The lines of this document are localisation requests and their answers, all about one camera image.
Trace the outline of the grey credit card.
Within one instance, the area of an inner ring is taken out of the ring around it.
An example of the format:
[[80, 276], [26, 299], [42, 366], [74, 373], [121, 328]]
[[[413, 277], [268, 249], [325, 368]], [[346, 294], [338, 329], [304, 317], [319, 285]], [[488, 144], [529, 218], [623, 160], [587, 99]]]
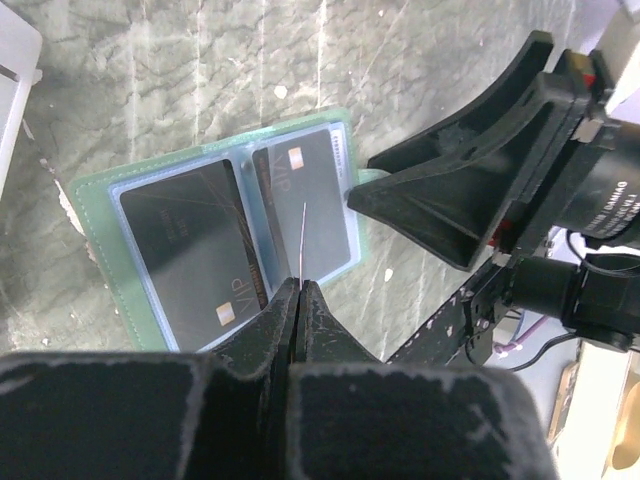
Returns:
[[348, 176], [349, 162], [343, 131], [340, 128], [331, 129], [330, 138], [336, 164], [336, 173], [338, 179], [344, 181]]

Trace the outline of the black credit card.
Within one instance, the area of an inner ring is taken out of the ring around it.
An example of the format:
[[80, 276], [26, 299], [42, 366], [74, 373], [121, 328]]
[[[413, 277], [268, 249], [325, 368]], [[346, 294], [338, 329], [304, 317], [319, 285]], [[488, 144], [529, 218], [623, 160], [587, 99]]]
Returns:
[[266, 306], [230, 160], [143, 175], [110, 194], [169, 349], [210, 349]]

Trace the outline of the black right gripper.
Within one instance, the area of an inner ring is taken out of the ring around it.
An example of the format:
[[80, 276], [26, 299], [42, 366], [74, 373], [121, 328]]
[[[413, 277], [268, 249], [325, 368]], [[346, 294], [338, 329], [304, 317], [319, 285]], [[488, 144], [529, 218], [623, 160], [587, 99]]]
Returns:
[[381, 178], [348, 206], [448, 265], [469, 271], [492, 239], [493, 260], [543, 252], [554, 226], [587, 246], [639, 245], [639, 125], [604, 103], [613, 81], [599, 51], [564, 51], [534, 31], [469, 105], [372, 157]]

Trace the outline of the green card holder wallet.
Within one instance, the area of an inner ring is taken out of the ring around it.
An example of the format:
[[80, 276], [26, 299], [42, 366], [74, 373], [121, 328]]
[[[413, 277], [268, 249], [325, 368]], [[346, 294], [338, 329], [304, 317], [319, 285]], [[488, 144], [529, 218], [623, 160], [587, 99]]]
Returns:
[[347, 112], [343, 109], [325, 110], [213, 143], [115, 167], [80, 178], [73, 183], [71, 195], [73, 206], [89, 246], [138, 348], [147, 351], [190, 352], [171, 350], [167, 346], [143, 288], [129, 243], [120, 224], [117, 209], [112, 202], [111, 187], [143, 175], [155, 174], [201, 159], [230, 160], [251, 229], [269, 302], [282, 282], [292, 274], [284, 268], [284, 263], [277, 258], [275, 242], [268, 225], [256, 171], [251, 161], [252, 153], [259, 148], [270, 145], [275, 138], [281, 136], [297, 137], [300, 133], [316, 131], [321, 128], [327, 128], [329, 131], [340, 128], [344, 135], [349, 172], [347, 178], [344, 181], [339, 180], [339, 183], [343, 192], [344, 215], [352, 253], [352, 260], [338, 270], [336, 276], [321, 282], [321, 284], [325, 284], [351, 270], [366, 257], [367, 244], [364, 237], [363, 220], [360, 215], [349, 208], [347, 199], [353, 188], [382, 177], [381, 171], [361, 167], [357, 164], [352, 142], [351, 122]]

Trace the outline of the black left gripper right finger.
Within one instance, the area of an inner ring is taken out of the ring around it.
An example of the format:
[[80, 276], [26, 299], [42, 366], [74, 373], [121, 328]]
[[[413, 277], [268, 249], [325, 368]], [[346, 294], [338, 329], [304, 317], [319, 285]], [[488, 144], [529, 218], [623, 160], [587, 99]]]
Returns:
[[555, 479], [536, 407], [505, 370], [296, 362], [287, 479]]

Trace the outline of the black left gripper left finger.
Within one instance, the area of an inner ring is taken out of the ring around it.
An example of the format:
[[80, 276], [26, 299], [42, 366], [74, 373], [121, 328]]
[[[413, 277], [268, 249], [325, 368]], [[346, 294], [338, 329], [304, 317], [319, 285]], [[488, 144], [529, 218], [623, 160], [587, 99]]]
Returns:
[[5, 479], [279, 479], [298, 283], [210, 353], [1, 360]]

